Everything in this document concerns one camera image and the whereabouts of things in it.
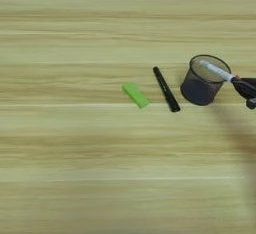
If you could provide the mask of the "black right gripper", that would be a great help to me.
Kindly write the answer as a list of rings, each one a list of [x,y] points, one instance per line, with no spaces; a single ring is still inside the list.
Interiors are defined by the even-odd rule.
[[[235,90],[245,99],[246,106],[249,109],[256,108],[256,78],[239,78],[237,76],[231,79]]]

